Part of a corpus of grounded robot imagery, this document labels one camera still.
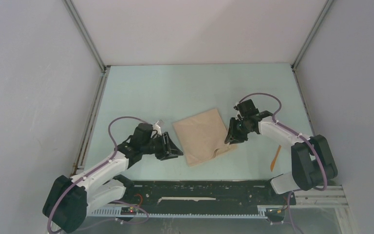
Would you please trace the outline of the beige cloth napkin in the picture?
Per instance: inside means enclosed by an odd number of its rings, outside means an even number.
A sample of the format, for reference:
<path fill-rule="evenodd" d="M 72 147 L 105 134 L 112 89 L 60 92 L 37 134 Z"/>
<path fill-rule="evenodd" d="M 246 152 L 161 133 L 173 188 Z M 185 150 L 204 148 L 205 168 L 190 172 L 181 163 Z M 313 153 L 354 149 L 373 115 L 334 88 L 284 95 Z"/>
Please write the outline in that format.
<path fill-rule="evenodd" d="M 177 121 L 173 128 L 189 167 L 237 149 L 236 145 L 224 142 L 227 128 L 216 108 Z"/>

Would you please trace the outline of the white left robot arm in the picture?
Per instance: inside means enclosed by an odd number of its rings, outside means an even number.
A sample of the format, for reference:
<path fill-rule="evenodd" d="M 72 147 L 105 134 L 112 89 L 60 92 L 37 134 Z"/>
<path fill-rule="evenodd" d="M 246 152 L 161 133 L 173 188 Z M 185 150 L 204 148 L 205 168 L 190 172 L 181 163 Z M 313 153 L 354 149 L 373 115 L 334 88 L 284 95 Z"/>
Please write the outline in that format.
<path fill-rule="evenodd" d="M 87 215 L 98 208 L 116 200 L 131 202 L 134 189 L 128 186 L 130 180 L 118 180 L 116 177 L 139 162 L 144 155 L 168 160 L 184 154 L 168 132 L 161 131 L 158 123 L 150 124 L 141 120 L 133 134 L 121 143 L 116 142 L 110 128 L 108 134 L 114 147 L 105 159 L 77 175 L 62 175 L 54 181 L 42 209 L 48 218 L 48 233 L 74 232 Z"/>

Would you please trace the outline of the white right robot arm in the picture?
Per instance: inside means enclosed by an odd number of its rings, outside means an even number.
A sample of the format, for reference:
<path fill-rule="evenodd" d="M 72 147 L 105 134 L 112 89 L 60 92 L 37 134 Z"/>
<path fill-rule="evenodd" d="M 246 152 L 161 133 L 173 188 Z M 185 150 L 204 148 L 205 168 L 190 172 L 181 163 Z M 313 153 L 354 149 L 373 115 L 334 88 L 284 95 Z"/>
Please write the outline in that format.
<path fill-rule="evenodd" d="M 240 101 L 234 109 L 237 115 L 229 121 L 226 144 L 239 144 L 256 133 L 274 140 L 287 149 L 291 156 L 291 171 L 270 179 L 264 199 L 278 203 L 283 194 L 310 189 L 326 190 L 328 181 L 338 174 L 327 139 L 322 135 L 309 136 L 280 123 L 275 114 L 260 112 L 252 100 Z"/>

